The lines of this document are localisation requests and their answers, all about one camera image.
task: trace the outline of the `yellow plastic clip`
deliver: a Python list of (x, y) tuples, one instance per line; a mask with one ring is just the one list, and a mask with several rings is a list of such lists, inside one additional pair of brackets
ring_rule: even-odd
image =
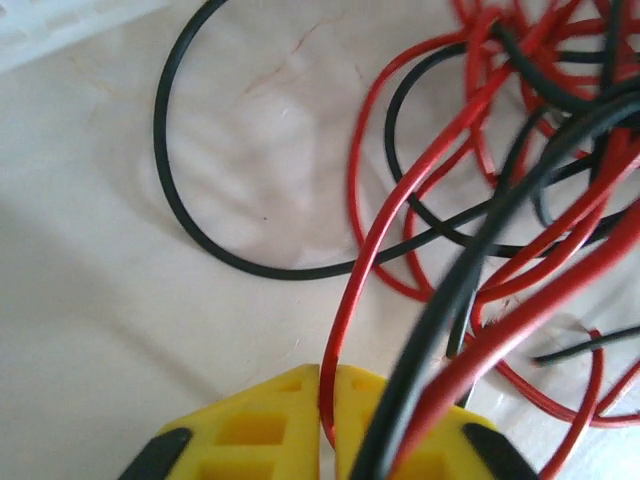
[[(318, 384), (318, 366), (305, 365), (233, 395), (165, 426), (150, 442), (155, 441), (155, 450), (148, 458), (157, 459), (165, 452), (175, 457), (169, 458), (165, 474), (160, 472), (161, 478), (168, 480), (318, 480)], [(365, 370), (338, 368), (335, 427), (339, 480), (348, 478), (384, 385), (383, 378)], [(495, 430), (486, 419), (454, 407), (393, 480), (492, 479), (462, 432), (468, 423)], [(183, 447), (177, 451), (160, 441), (172, 432), (187, 435), (178, 435)], [(148, 467), (145, 462), (144, 458), (136, 459), (121, 478), (137, 478), (135, 470)]]

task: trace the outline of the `black wire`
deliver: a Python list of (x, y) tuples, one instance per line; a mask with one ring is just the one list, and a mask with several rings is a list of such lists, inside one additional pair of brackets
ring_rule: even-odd
[(473, 391), (476, 388), (476, 384), (471, 385), (471, 388), (467, 390), (467, 392), (458, 399), (456, 402), (456, 407), (467, 408), (469, 406), (469, 402), (471, 401), (471, 396), (473, 395)]
[[(502, 168), (502, 172), (500, 174), (500, 178), (498, 180), (498, 185), (496, 186), (491, 202), (494, 203), (502, 198), (508, 191), (511, 179), (516, 170), (516, 165), (518, 163), (518, 158), (522, 152), (522, 149), (527, 143), (529, 136), (536, 128), (536, 125), (544, 115), (546, 109), (539, 108), (533, 114), (529, 116), (527, 121), (524, 123), (520, 132), (516, 136), (511, 148), (509, 149), (509, 154), (504, 162), (504, 166)], [(479, 265), (476, 268), (476, 271), (473, 273), (473, 283), (474, 287), (472, 292), (469, 293), (469, 298), (465, 300), (465, 305), (460, 309), (456, 319), (453, 322), (453, 326), (451, 328), (451, 335), (449, 336), (449, 342), (447, 344), (447, 356), (452, 358), (457, 355), (462, 348), (462, 344), (464, 342), (464, 334), (467, 330), (467, 326), (469, 325), (469, 317), (471, 314), (471, 308), (473, 301), (476, 297), (476, 291), (478, 285), (480, 283), (480, 273), (482, 270), (482, 263), (479, 262)]]
[(473, 288), (470, 272), (474, 272), (479, 262), (491, 252), (493, 242), (519, 207), (531, 192), (544, 186), (549, 172), (570, 155), (576, 145), (604, 133), (639, 110), (640, 94), (633, 93), (594, 106), (591, 112), (557, 132), (543, 150), (539, 162), (492, 205), (477, 235), (460, 254), (418, 320), (365, 435), (352, 470), (353, 480), (387, 478), (424, 388), (429, 358), (442, 332)]
[[(628, 92), (640, 89), (640, 76), (634, 76), (620, 83), (616, 83), (594, 101), (584, 100), (573, 95), (557, 85), (553, 80), (547, 78), (538, 67), (532, 63), (520, 50), (520, 46), (514, 35), (499, 22), (492, 27), (492, 33), (501, 43), (505, 52), (509, 56), (509, 61), (513, 64), (522, 78), (549, 104), (568, 113), (587, 113), (594, 103), (604, 103), (612, 98)], [(620, 124), (621, 127), (637, 127), (639, 116), (633, 115)]]
[[(407, 76), (402, 80), (402, 82), (398, 86), (398, 89), (391, 98), (384, 126), (384, 146), (389, 170), (391, 171), (391, 175), (396, 182), (399, 182), (404, 176), (404, 172), (400, 168), (400, 163), (398, 162), (395, 136), (398, 115), (405, 99), (407, 98), (407, 95), (416, 84), (416, 82), (420, 78), (422, 78), (422, 76), (426, 74), (431, 68), (433, 68), (443, 60), (453, 58), (456, 55), (462, 54), (465, 51), (464, 49), (465, 45), (462, 43), (444, 47), (417, 63), (415, 67), (413, 67), (407, 74)], [(546, 182), (546, 185), (550, 185), (556, 183), (557, 181), (561, 181), (561, 179), (568, 178), (568, 176), (562, 175), (560, 172), (566, 171), (577, 173), (580, 170), (580, 167), (578, 167), (578, 165), (582, 164), (582, 162), (585, 161), (586, 159), (576, 160), (572, 164), (569, 164), (566, 167), (562, 167), (566, 168), (566, 170), (555, 170), (551, 174), (551, 178), (549, 179), (549, 181)], [(444, 222), (438, 216), (436, 216), (424, 203), (422, 203), (415, 194), (411, 194), (407, 201), (409, 202), (411, 208), (413, 208), (418, 214), (418, 216), (440, 235), (463, 247), (472, 240), (473, 237), (457, 231), (455, 230), (455, 228), (452, 228), (449, 225), (444, 224)], [(619, 213), (617, 214), (617, 216), (614, 216), (610, 219), (601, 221), (601, 223), (596, 227), (589, 239), (585, 242), (585, 246), (602, 240), (607, 235), (609, 235), (612, 228), (615, 226), (616, 220), (619, 219), (622, 215), (624, 215), (624, 212)], [(556, 244), (552, 245), (545, 252), (542, 252), (539, 257), (548, 255), (553, 250), (553, 248), (555, 248), (555, 246)], [(493, 245), (492, 256), (512, 258), (517, 255), (522, 248), (523, 247), (521, 245)]]
[(577, 52), (564, 50), (559, 52), (558, 60), (563, 63), (582, 63), (586, 65), (599, 65), (607, 58), (605, 52)]
[[(616, 69), (616, 57), (618, 44), (620, 42), (621, 28), (622, 28), (622, 13), (623, 3), (621, 0), (613, 0), (611, 2), (611, 10), (608, 18), (607, 30), (604, 36), (604, 43), (602, 49), (602, 66), (600, 69), (600, 84), (599, 84), (599, 96), (605, 94), (605, 92), (614, 85), (615, 69)], [(598, 136), (594, 140), (593, 152), (591, 158), (593, 165), (589, 173), (589, 184), (592, 184), (598, 173), (600, 172), (600, 166), (604, 159), (609, 144), (610, 132), (604, 135)], [(548, 228), (553, 224), (554, 219), (551, 215), (551, 210), (546, 201), (544, 191), (540, 190), (532, 195), (532, 202), (534, 211), (540, 224), (544, 228)]]
[[(185, 232), (207, 253), (232, 268), (262, 278), (285, 281), (317, 280), (350, 273), (355, 263), (354, 261), (347, 261), (316, 268), (286, 269), (261, 265), (241, 258), (209, 238), (209, 236), (191, 217), (180, 198), (180, 194), (178, 193), (173, 179), (167, 147), (167, 116), (171, 89), (182, 58), (189, 48), (193, 38), (209, 17), (211, 17), (211, 15), (213, 15), (216, 10), (225, 3), (225, 1), (226, 0), (208, 1), (194, 14), (180, 33), (173, 48), (171, 49), (160, 76), (153, 118), (153, 142), (158, 177), (167, 202)], [(574, 166), (568, 165), (563, 167), (563, 169), (556, 172), (556, 176), (552, 179), (551, 183), (561, 181), (564, 178), (574, 175), (581, 171), (583, 165), (576, 164)], [(443, 228), (443, 226), (458, 228), (483, 215), (486, 212), (488, 205), (489, 201), (481, 202), (478, 205), (451, 217), (445, 222), (438, 223), (438, 226), (440, 228)], [(376, 265), (379, 265), (383, 262), (401, 257), (439, 237), (440, 234), (436, 230), (427, 230), (408, 241), (402, 242), (380, 252), (376, 256), (375, 263)]]
[(571, 357), (575, 357), (576, 355), (580, 355), (585, 352), (590, 352), (592, 350), (596, 350), (598, 348), (604, 347), (606, 345), (610, 345), (612, 343), (620, 342), (622, 340), (629, 340), (639, 335), (640, 335), (640, 325), (636, 325), (633, 327), (625, 328), (623, 330), (618, 330), (616, 332), (609, 333), (607, 335), (603, 335), (598, 338), (594, 338), (587, 342), (578, 343), (577, 345), (574, 345), (569, 348), (565, 348), (564, 350), (560, 350), (559, 352), (550, 353), (548, 355), (540, 355), (539, 357), (535, 357), (532, 360), (537, 365), (541, 367), (546, 367), (549, 365), (562, 362)]

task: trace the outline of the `wire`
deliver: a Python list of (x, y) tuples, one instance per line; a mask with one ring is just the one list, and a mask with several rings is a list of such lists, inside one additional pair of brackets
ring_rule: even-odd
[[(395, 132), (396, 132), (398, 116), (399, 116), (402, 104), (404, 103), (404, 100), (406, 99), (407, 95), (411, 91), (411, 88), (427, 71), (429, 71), (431, 68), (433, 68), (435, 65), (437, 65), (441, 61), (448, 58), (453, 58), (454, 56), (459, 55), (463, 52), (464, 52), (464, 45), (456, 44), (450, 47), (446, 47), (432, 54), (431, 56), (419, 62), (415, 67), (413, 67), (413, 69), (402, 80), (397, 90), (395, 91), (391, 99), (391, 102), (389, 104), (389, 109), (387, 111), (385, 127), (384, 127), (384, 146), (385, 146), (385, 153), (387, 157), (387, 163), (389, 165), (391, 174), (396, 182), (399, 182), (404, 175), (404, 172), (402, 172), (400, 168), (400, 164), (398, 162), (398, 156), (396, 153), (396, 140), (395, 140)], [(539, 117), (540, 115), (536, 116), (536, 123), (532, 125), (529, 128), (529, 130), (532, 130), (533, 127), (536, 126), (539, 120)], [(517, 149), (517, 151), (513, 152), (514, 155), (520, 155), (521, 151), (524, 148), (525, 140), (526, 140), (526, 137), (522, 139), (522, 142), (519, 144), (519, 148)], [(590, 157), (589, 161), (591, 162), (590, 164), (593, 165), (594, 164), (593, 162), (595, 161), (595, 159), (593, 157)], [(574, 166), (579, 166), (580, 162), (582, 162), (582, 160), (574, 162), (572, 167), (567, 166), (568, 170), (569, 168), (573, 168)], [(554, 181), (549, 182), (550, 184), (556, 183), (555, 182), (556, 178), (554, 177), (554, 175), (556, 174), (557, 172), (552, 173), (551, 177), (554, 179)], [(411, 196), (409, 196), (408, 202), (411, 208), (415, 210), (415, 212), (420, 216), (420, 218), (424, 220), (431, 228), (433, 228), (440, 235), (448, 238), (449, 240), (451, 240), (452, 242), (460, 246), (466, 246), (468, 242), (471, 241), (472, 239), (471, 236), (465, 235), (464, 233), (459, 232), (454, 228), (449, 227), (448, 225), (445, 225), (440, 218), (438, 218), (429, 208), (427, 208), (423, 203), (420, 202), (420, 200), (415, 194), (412, 194)], [(591, 245), (594, 242), (602, 240), (606, 235), (608, 235), (613, 225), (615, 225), (615, 221), (618, 220), (622, 214), (614, 214), (614, 215), (615, 216), (610, 219), (603, 220), (602, 225), (598, 226), (593, 236), (587, 241), (586, 245)], [(495, 245), (494, 248), (492, 249), (491, 255), (496, 257), (512, 258), (521, 249), (522, 249), (522, 246), (516, 246), (516, 245)], [(542, 252), (541, 256), (545, 256), (546, 254), (548, 254), (548, 251)]]
[[(589, 333), (594, 339), (597, 339), (599, 336), (599, 332), (597, 330), (592, 330)], [(593, 352), (591, 378), (589, 379), (589, 385), (587, 386), (582, 404), (578, 410), (578, 415), (576, 415), (576, 419), (571, 425), (571, 428), (569, 428), (567, 435), (562, 440), (560, 447), (558, 447), (551, 459), (540, 471), (540, 478), (547, 479), (555, 477), (575, 449), (580, 437), (582, 437), (586, 432), (589, 422), (595, 415), (598, 407), (598, 392), (600, 390), (600, 385), (602, 384), (603, 375), (604, 355), (602, 350), (595, 350)]]
[[(160, 76), (158, 90), (156, 94), (155, 112), (153, 118), (153, 140), (156, 157), (156, 167), (162, 185), (163, 192), (173, 211), (176, 219), (185, 232), (207, 253), (221, 262), (249, 273), (254, 276), (286, 281), (308, 281), (322, 278), (329, 278), (344, 275), (353, 269), (355, 261), (337, 263), (334, 265), (307, 268), (307, 269), (285, 269), (261, 265), (244, 258), (241, 258), (229, 250), (214, 242), (195, 222), (191, 214), (186, 209), (180, 194), (177, 190), (167, 146), (167, 117), (169, 110), (169, 100), (171, 89), (182, 58), (186, 53), (193, 38), (198, 33), (204, 23), (225, 3), (225, 0), (206, 2), (189, 20), (185, 28), (180, 33), (174, 47), (169, 54)], [(488, 202), (482, 202), (464, 212), (455, 215), (445, 222), (446, 224), (459, 227), (482, 215)], [(426, 231), (415, 238), (402, 242), (399, 245), (388, 248), (376, 257), (376, 265), (388, 262), (395, 258), (402, 257), (407, 252), (437, 239), (440, 235), (436, 231)]]
[[(597, 402), (599, 387), (602, 383), (602, 353), (595, 352), (589, 388), (581, 408), (575, 412), (536, 390), (504, 361), (500, 360), (506, 351), (513, 348), (528, 332), (541, 324), (543, 313), (549, 312), (563, 298), (595, 278), (624, 255), (638, 240), (640, 233), (635, 226), (639, 219), (638, 202), (625, 211), (600, 219), (615, 185), (626, 178), (640, 163), (637, 158), (638, 152), (640, 152), (640, 143), (636, 140), (635, 131), (616, 128), (611, 133), (612, 137), (608, 144), (596, 145), (593, 154), (578, 152), (578, 160), (558, 168), (556, 165), (562, 157), (571, 153), (570, 148), (567, 149), (567, 145), (576, 145), (578, 139), (591, 135), (608, 135), (610, 127), (614, 126), (635, 128), (639, 123), (640, 116), (636, 113), (638, 95), (626, 93), (633, 92), (640, 86), (640, 77), (628, 78), (629, 75), (640, 70), (632, 64), (621, 64), (620, 58), (624, 55), (628, 56), (630, 53), (634, 55), (634, 58), (638, 57), (636, 52), (631, 51), (625, 37), (632, 32), (640, 31), (640, 22), (635, 19), (627, 19), (631, 15), (627, 15), (626, 11), (624, 14), (620, 14), (619, 12), (624, 10), (622, 7), (615, 4), (610, 5), (603, 0), (597, 0), (596, 6), (603, 18), (609, 17), (608, 21), (589, 19), (569, 23), (572, 13), (582, 0), (569, 0), (563, 6), (559, 6), (559, 0), (551, 0), (548, 10), (534, 24), (529, 24), (527, 14), (518, 0), (513, 0), (511, 11), (504, 12), (497, 7), (484, 6), (481, 0), (472, 2), (472, 5), (462, 0), (451, 1), (456, 15), (462, 23), (461, 30), (422, 42), (396, 57), (374, 82), (358, 117), (349, 155), (347, 176), (349, 217), (356, 240), (361, 247), (361, 253), (355, 261), (301, 270), (274, 268), (251, 262), (236, 256), (211, 240), (190, 216), (180, 198), (172, 177), (167, 147), (166, 129), (171, 88), (181, 60), (193, 38), (207, 19), (226, 3), (225, 0), (205, 2), (189, 20), (169, 54), (158, 85), (153, 133), (160, 183), (176, 219), (199, 246), (233, 268), (264, 278), (303, 281), (351, 272), (336, 314), (335, 323), (331, 329), (321, 368), (318, 402), (323, 428), (331, 443), (334, 443), (333, 384), (335, 368), (349, 320), (353, 315), (369, 271), (373, 268), (385, 283), (410, 298), (420, 301), (430, 300), (429, 306), (416, 326), (416, 331), (421, 329), (419, 332), (421, 335), (409, 340), (407, 347), (409, 348), (411, 345), (413, 347), (409, 348), (408, 354), (405, 352), (401, 357), (381, 401), (381, 408), (383, 410), (386, 408), (390, 414), (382, 420), (378, 418), (379, 412), (374, 416), (371, 429), (367, 433), (363, 449), (358, 455), (354, 467), (354, 478), (382, 478), (377, 475), (382, 475), (384, 471), (388, 472), (394, 461), (399, 462), (406, 456), (415, 446), (421, 433), (429, 428), (429, 425), (435, 421), (447, 404), (455, 400), (466, 403), (466, 400), (462, 398), (463, 395), (467, 395), (468, 399), (471, 392), (468, 388), (473, 380), (486, 369), (491, 368), (491, 365), (495, 365), (497, 371), (508, 378), (518, 391), (538, 408), (555, 418), (572, 423), (565, 441), (543, 471), (545, 476), (552, 476), (557, 472), (586, 425), (615, 428), (640, 424), (640, 415), (638, 414), (616, 417), (602, 416), (603, 412), (624, 395), (635, 381), (640, 373), (640, 361), (636, 362), (613, 385), (600, 402)], [(508, 25), (509, 29), (513, 28), (516, 34), (522, 38), (520, 43), (502, 25), (503, 23)], [(603, 33), (605, 34), (605, 47), (602, 52), (556, 51), (556, 47), (561, 41), (572, 36)], [(494, 42), (492, 38), (497, 39), (498, 43)], [(496, 55), (502, 52), (500, 46), (508, 54), (509, 62), (495, 68)], [(380, 210), (369, 234), (365, 236), (358, 215), (356, 187), (362, 139), (376, 98), (387, 80), (399, 68), (421, 55), (438, 50), (412, 69), (393, 96), (391, 102), (393, 108), (390, 107), (385, 122), (385, 149), (393, 150), (392, 155), (389, 155), (390, 165), (393, 161), (397, 164), (394, 138), (395, 122), (408, 91), (426, 71), (448, 58), (447, 55), (452, 52), (458, 52), (459, 55), (464, 53), (465, 49), (468, 49), (465, 65), (467, 105), (454, 121), (445, 127), (440, 136), (420, 156), (406, 175), (403, 176), (399, 166), (397, 167), (394, 176), (398, 185)], [(569, 75), (558, 69), (556, 62), (599, 63), (602, 64), (602, 71), (599, 77)], [(520, 75), (523, 99), (531, 114), (535, 114), (535, 110), (544, 106), (543, 104), (546, 102), (574, 115), (557, 131), (544, 118), (540, 117), (536, 122), (537, 126), (550, 137), (540, 162), (533, 166), (529, 173), (526, 173), (524, 161), (528, 142), (525, 136), (523, 143), (518, 146), (518, 142), (514, 142), (517, 148), (512, 148), (513, 159), (510, 160), (512, 164), (509, 168), (513, 169), (513, 175), (504, 171), (508, 166), (505, 162), (501, 177), (494, 173), (494, 163), (484, 137), (483, 128), (489, 118), (495, 93), (514, 68)], [(619, 70), (617, 74), (620, 78), (616, 78), (616, 68)], [(581, 86), (595, 85), (598, 82), (600, 92), (596, 98), (592, 98), (588, 90), (580, 88)], [(601, 124), (597, 122), (598, 115), (602, 116), (600, 118)], [(583, 128), (586, 124), (591, 125), (593, 131)], [(388, 125), (390, 125), (390, 142), (387, 138)], [(465, 130), (468, 130), (469, 133), (462, 147), (442, 165), (433, 169), (438, 159)], [(426, 195), (469, 153), (475, 155), (480, 172), (495, 188), (494, 198), (481, 202), (443, 222), (424, 207), (419, 199)], [(542, 196), (542, 190), (550, 184), (587, 170), (591, 171), (591, 181), (587, 191), (557, 220), (553, 221), (551, 215), (548, 214), (549, 209)], [(512, 179), (513, 188), (504, 192), (504, 197), (502, 197), (501, 189), (505, 188), (506, 183), (504, 182), (509, 178)], [(536, 198), (541, 199), (539, 207), (536, 206), (535, 209), (543, 222), (550, 226), (527, 245), (494, 245), (497, 231), (504, 226), (518, 205), (531, 195), (533, 195), (534, 204), (538, 202)], [(410, 200), (410, 208), (405, 221), (404, 241), (378, 253), (390, 222), (407, 199)], [(422, 215), (425, 213), (421, 211), (422, 208), (427, 212), (426, 218)], [(413, 223), (416, 212), (432, 228), (414, 236)], [(483, 227), (475, 237), (466, 236), (456, 230), (485, 214), (487, 217)], [(483, 329), (482, 308), (487, 302), (512, 295), (514, 292), (542, 281), (549, 274), (562, 267), (575, 251), (584, 245), (606, 238), (614, 227), (615, 230), (608, 240), (586, 259), (559, 277), (565, 281), (569, 278), (570, 283), (562, 284), (556, 280), (547, 284), (531, 299), (509, 313), (495, 327)], [(451, 280), (445, 279), (434, 293), (434, 289), (419, 264), (415, 249), (440, 238), (442, 235), (468, 247), (459, 261), (466, 258), (464, 261), (467, 262), (469, 268), (467, 276), (464, 277), (461, 272), (455, 273), (454, 267), (450, 275), (454, 275), (454, 278), (458, 275), (459, 283), (454, 285), (455, 282), (452, 283)], [(508, 261), (480, 286), (478, 280), (481, 262), (486, 255), (490, 254), (504, 256)], [(383, 262), (403, 255), (406, 255), (417, 287), (404, 284), (381, 266)], [(543, 257), (542, 261), (519, 276), (515, 276), (530, 260), (536, 257)], [(442, 315), (436, 316), (435, 319), (431, 318), (431, 324), (425, 327), (425, 322), (430, 315), (434, 315), (434, 311), (440, 311)], [(451, 356), (454, 353), (459, 353), (463, 338), (466, 339), (468, 346), (462, 350), (459, 357), (453, 358), (449, 367), (427, 387), (426, 392), (442, 392), (442, 397), (437, 395), (420, 397), (424, 385), (424, 359), (439, 341), (443, 328), (446, 328), (446, 325), (452, 321), (454, 328), (450, 337), (448, 353)], [(475, 338), (471, 334), (465, 335), (466, 324), (469, 321)], [(405, 369), (404, 373), (408, 371), (409, 374), (405, 375), (402, 372), (403, 369)], [(452, 377), (457, 378), (459, 383), (452, 383)], [(414, 406), (416, 406), (416, 416), (412, 418)], [(405, 438), (406, 426), (409, 428)], [(380, 442), (380, 444), (374, 445), (372, 449), (372, 443), (376, 442)], [(379, 452), (378, 456), (372, 455), (372, 452), (375, 451)], [(394, 458), (396, 451), (401, 453), (397, 459)], [(363, 458), (371, 460), (370, 465), (363, 467), (362, 462), (365, 461)], [(375, 475), (367, 476), (367, 472), (375, 472)]]
[(631, 251), (640, 240), (640, 201), (616, 226), (609, 239), (560, 277), (516, 307), (500, 323), (487, 329), (424, 389), (413, 422), (407, 430), (402, 456), (415, 448), (429, 427), (439, 419), (468, 385), (486, 373), (515, 348), (528, 334), (539, 328), (549, 312), (570, 295), (577, 293)]
[(495, 202), (476, 236), (442, 280), (409, 337), (356, 459), (352, 473), (354, 479), (385, 479), (390, 473), (405, 429), (420, 399), (422, 379), (428, 370), (429, 358), (449, 320), (459, 311), (461, 300), (473, 288), (469, 272), (475, 271), (478, 262), (491, 252), (492, 242), (519, 206), (531, 192), (542, 188), (546, 175), (570, 155), (576, 145), (585, 138), (599, 135), (638, 110), (640, 95), (627, 94), (576, 120), (549, 142), (539, 162), (525, 178)]
[(558, 362), (567, 360), (577, 355), (581, 355), (585, 352), (589, 352), (597, 348), (604, 347), (611, 343), (617, 343), (622, 340), (629, 340), (639, 335), (640, 335), (640, 325), (636, 325), (633, 327), (629, 327), (629, 328), (625, 328), (622, 330), (609, 333), (607, 335), (603, 335), (601, 337), (598, 337), (593, 340), (589, 340), (587, 342), (578, 343), (577, 345), (574, 345), (569, 348), (565, 348), (563, 350), (560, 350), (559, 352), (550, 353), (547, 355), (540, 355), (539, 357), (533, 358), (533, 361), (541, 367), (554, 365)]

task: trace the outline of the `beige surface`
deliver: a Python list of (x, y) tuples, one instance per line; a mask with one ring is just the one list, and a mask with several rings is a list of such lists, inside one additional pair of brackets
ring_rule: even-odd
[[(3, 480), (114, 478), (167, 421), (321, 359), (345, 278), (287, 284), (233, 271), (194, 246), (162, 197), (154, 89), (200, 2), (174, 3), (0, 77)], [(366, 88), (397, 53), (453, 27), (442, 1), (230, 2), (189, 52), (171, 108), (170, 150), (195, 218), (257, 261), (351, 258), (345, 159)], [(410, 95), (398, 134), (405, 166), (462, 105), (461, 68), (439, 67)], [(389, 95), (365, 145), (369, 218), (392, 187), (381, 139)], [(521, 122), (513, 98), (500, 97), (491, 124), (498, 158)], [(447, 215), (486, 198), (479, 178), (472, 165), (460, 167), (430, 204)], [(629, 180), (617, 206), (639, 181)], [(551, 200), (583, 187), (577, 179)], [(527, 207), (507, 237), (524, 241), (537, 229)], [(421, 258), (437, 277), (454, 252), (438, 241)], [(576, 321), (603, 331), (637, 322), (638, 266), (636, 250), (523, 351), (583, 338), (570, 330)], [(344, 362), (388, 373), (419, 310), (371, 280)], [(611, 349), (607, 380), (637, 352), (638, 341)], [(579, 403), (588, 357), (538, 371), (527, 371), (524, 354), (515, 358), (554, 398)], [(434, 369), (440, 363), (434, 358)], [(639, 401), (635, 387), (618, 408), (633, 411)], [(494, 375), (471, 407), (536, 467), (567, 428)], [(639, 440), (638, 429), (590, 431), (563, 478), (632, 478)]]

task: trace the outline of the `white plastic object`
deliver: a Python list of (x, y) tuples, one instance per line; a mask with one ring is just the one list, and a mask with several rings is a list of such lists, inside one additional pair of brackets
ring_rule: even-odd
[(166, 5), (169, 0), (0, 0), (0, 72)]

